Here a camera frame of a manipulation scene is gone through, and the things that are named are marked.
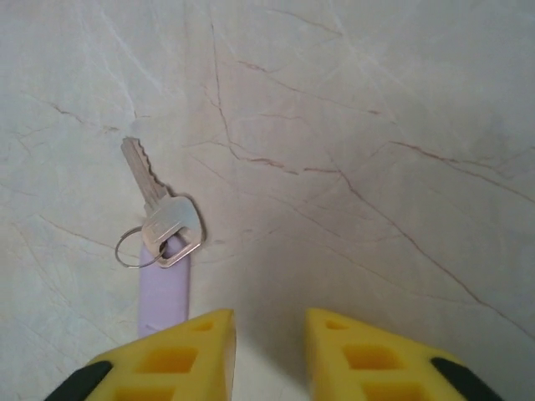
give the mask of floor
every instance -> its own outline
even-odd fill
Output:
[[[235,400],[308,399],[311,306],[531,399],[532,0],[3,1],[0,30],[2,399],[135,338],[127,135],[206,222],[191,315],[236,310]]]

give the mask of silver key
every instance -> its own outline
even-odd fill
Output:
[[[187,245],[173,256],[160,256],[156,260],[160,266],[169,267],[204,241],[201,219],[189,198],[171,196],[166,186],[153,176],[149,158],[143,151],[140,140],[124,138],[120,148],[145,199],[147,219],[141,228],[141,235],[152,256],[158,257],[170,237],[187,229],[187,238],[182,237]]]

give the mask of black rubber edge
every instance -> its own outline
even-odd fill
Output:
[[[433,358],[431,363],[467,401],[504,401],[469,368],[444,358]]]
[[[112,368],[111,362],[100,361],[78,369],[44,401],[84,401]]]

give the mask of yellow object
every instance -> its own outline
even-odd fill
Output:
[[[113,368],[87,401],[229,401],[235,352],[233,311],[208,313],[93,359]]]
[[[449,353],[337,313],[309,309],[306,352],[313,401],[465,401],[433,367]]]

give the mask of key teeth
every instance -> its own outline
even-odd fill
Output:
[[[145,148],[141,144],[141,141],[139,138],[134,138],[133,136],[127,136],[123,139],[123,144],[121,145],[121,149],[123,149],[123,146],[134,146],[135,148],[137,148],[139,150],[138,155],[141,156],[141,160],[143,161],[143,164],[145,165],[146,169],[149,171],[149,174],[152,175],[152,177],[154,178],[154,181],[166,187],[166,185],[162,183],[160,180],[158,180],[158,177],[156,177],[156,175],[154,174],[154,171],[152,170],[152,165],[150,164],[149,156],[146,154]]]

